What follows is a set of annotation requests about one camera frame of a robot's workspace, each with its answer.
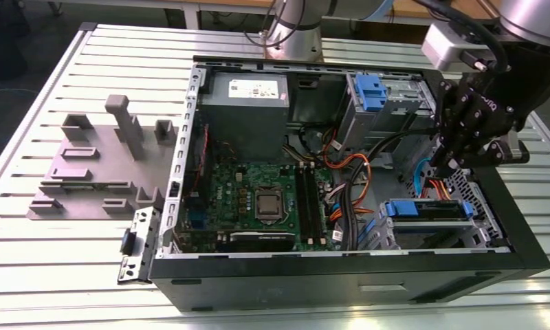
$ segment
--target metal bracket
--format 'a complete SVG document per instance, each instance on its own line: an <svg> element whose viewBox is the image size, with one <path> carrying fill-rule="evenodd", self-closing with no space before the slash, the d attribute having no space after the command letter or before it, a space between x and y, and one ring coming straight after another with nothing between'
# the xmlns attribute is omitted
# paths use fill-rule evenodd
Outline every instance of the metal bracket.
<svg viewBox="0 0 550 330"><path fill-rule="evenodd" d="M506 135L501 136L500 140L508 143L512 159L518 160L520 158L522 158L522 149L520 149L520 139L517 138L517 132L514 130L510 130Z"/></svg>
<svg viewBox="0 0 550 330"><path fill-rule="evenodd" d="M135 212L132 226L123 237L119 284L151 284L149 271L157 242L160 212L141 208Z"/></svg>

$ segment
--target sticker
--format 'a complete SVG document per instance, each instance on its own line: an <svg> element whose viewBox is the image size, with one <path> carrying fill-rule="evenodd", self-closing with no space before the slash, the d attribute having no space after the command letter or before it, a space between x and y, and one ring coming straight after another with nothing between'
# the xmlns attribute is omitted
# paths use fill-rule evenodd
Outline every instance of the sticker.
<svg viewBox="0 0 550 330"><path fill-rule="evenodd" d="M340 232L339 230L335 230L332 232L332 240L341 242L343 241L343 232Z"/></svg>
<svg viewBox="0 0 550 330"><path fill-rule="evenodd" d="M340 148L343 148L343 145L341 145L340 142L336 141L336 140L332 140L332 141L331 141L331 145L332 145L332 147L333 147L335 149L337 149L337 150L340 150Z"/></svg>
<svg viewBox="0 0 550 330"><path fill-rule="evenodd" d="M229 98L279 98L276 80L231 80Z"/></svg>

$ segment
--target power supply label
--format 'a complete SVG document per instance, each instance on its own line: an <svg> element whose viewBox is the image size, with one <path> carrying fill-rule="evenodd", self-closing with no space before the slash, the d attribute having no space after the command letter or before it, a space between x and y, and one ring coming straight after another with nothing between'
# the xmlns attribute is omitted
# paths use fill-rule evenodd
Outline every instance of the power supply label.
<svg viewBox="0 0 550 330"><path fill-rule="evenodd" d="M279 98L276 80L231 80L229 98Z"/></svg>

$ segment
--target motherboard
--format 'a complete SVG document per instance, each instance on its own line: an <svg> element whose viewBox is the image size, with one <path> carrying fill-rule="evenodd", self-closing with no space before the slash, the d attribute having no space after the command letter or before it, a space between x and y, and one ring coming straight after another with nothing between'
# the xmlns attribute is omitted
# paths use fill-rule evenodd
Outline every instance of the motherboard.
<svg viewBox="0 0 550 330"><path fill-rule="evenodd" d="M331 173L311 165L217 164L207 210L188 210L193 252L333 250L327 228Z"/></svg>

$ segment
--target white cable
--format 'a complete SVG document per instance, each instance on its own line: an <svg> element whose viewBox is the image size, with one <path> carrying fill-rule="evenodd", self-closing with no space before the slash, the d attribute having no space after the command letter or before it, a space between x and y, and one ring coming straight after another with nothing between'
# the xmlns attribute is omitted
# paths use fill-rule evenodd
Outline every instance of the white cable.
<svg viewBox="0 0 550 330"><path fill-rule="evenodd" d="M345 188L347 184L341 184L339 187L336 187L325 196L325 201L328 203L333 202L332 197Z"/></svg>

